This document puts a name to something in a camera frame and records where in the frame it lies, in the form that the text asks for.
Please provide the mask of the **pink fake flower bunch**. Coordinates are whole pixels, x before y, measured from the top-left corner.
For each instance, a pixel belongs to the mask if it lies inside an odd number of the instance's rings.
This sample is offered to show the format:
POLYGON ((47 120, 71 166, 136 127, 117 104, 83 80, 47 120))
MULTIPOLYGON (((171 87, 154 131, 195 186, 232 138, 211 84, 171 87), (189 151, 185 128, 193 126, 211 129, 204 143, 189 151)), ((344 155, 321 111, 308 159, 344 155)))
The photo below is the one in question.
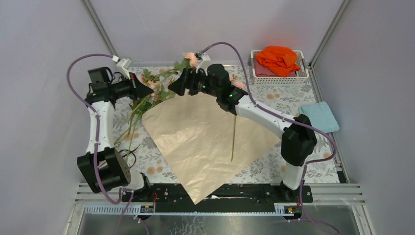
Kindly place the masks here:
POLYGON ((167 82, 169 85, 176 81, 175 75, 178 76, 183 69, 191 69, 197 67, 199 64, 196 53, 185 52, 181 62, 176 61, 173 67, 160 70, 158 73, 152 73, 148 69, 143 69, 142 74, 138 77, 138 81, 149 87, 153 92, 140 98, 137 101, 133 101, 130 106, 130 113, 123 120, 123 124, 128 124, 127 130, 122 132, 115 140, 115 147, 121 146, 121 142, 124 138, 128 138, 129 147, 128 152, 131 152, 132 139, 135 135, 135 127, 138 121, 141 120, 143 114, 161 102, 173 98, 175 94, 169 91, 163 84, 167 82))

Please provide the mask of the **brown kraft wrapping paper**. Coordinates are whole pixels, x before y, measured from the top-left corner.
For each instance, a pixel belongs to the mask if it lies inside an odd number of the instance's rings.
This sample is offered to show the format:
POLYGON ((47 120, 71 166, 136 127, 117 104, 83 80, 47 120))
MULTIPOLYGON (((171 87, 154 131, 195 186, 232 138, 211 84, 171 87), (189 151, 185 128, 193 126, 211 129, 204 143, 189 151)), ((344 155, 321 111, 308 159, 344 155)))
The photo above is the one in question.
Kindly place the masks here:
POLYGON ((143 127, 194 203, 230 183, 280 141, 254 121, 237 117, 231 162, 233 119, 206 94, 176 96, 142 116, 143 127))

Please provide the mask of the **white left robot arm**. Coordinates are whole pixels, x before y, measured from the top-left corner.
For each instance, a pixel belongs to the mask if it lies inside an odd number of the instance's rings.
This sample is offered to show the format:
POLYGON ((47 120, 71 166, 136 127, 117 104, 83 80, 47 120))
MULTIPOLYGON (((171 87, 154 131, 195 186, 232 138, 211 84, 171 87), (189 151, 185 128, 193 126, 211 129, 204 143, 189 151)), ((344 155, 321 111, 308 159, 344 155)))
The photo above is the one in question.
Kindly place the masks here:
POLYGON ((125 97, 139 100, 153 92, 127 69, 119 69, 120 80, 116 83, 112 82, 109 72, 108 67, 88 71, 91 90, 84 99, 90 114, 90 139, 85 155, 77 158, 77 166, 94 193, 127 186, 131 182, 129 167, 115 148, 116 102, 125 97))

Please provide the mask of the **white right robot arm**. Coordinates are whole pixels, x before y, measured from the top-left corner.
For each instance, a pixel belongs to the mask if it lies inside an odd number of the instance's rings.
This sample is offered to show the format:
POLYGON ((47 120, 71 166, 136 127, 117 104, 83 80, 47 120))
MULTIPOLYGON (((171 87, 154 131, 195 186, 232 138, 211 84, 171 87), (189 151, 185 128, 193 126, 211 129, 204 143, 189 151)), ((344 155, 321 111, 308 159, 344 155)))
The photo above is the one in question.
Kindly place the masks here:
POLYGON ((213 96, 224 111, 252 120, 279 137, 281 156, 286 162, 280 194, 288 202, 299 197, 306 159, 317 144, 306 115, 284 117, 270 107, 252 101, 248 92, 232 84, 229 73, 221 64, 210 65, 206 70, 184 68, 168 89, 179 96, 198 93, 213 96))

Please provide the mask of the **pink fake flower stem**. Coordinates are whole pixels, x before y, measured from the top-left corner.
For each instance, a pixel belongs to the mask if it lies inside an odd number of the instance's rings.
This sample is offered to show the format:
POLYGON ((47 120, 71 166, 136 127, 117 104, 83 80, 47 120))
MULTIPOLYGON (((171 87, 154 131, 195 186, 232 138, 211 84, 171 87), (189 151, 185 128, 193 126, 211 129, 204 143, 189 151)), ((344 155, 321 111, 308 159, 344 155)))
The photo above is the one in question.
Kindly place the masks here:
MULTIPOLYGON (((245 89, 245 84, 241 81, 237 80, 237 76, 235 74, 231 75, 230 78, 231 84, 236 86, 239 89, 244 90, 245 89)), ((233 161, 234 158, 234 151, 235 151, 235 139, 236 139, 236 122, 237 122, 237 117, 234 116, 233 119, 233 133, 232 133, 232 151, 231 151, 231 162, 233 161)))

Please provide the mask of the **light blue towel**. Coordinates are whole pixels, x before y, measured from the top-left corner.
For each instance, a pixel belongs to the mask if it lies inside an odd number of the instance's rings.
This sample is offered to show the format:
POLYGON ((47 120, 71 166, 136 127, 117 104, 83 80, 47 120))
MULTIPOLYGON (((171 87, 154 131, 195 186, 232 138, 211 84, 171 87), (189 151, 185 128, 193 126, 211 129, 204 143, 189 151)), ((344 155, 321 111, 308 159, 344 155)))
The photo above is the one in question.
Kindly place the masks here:
POLYGON ((303 105, 298 108, 300 114, 309 117, 311 125, 324 133, 331 133, 340 130, 329 105, 325 102, 303 105))

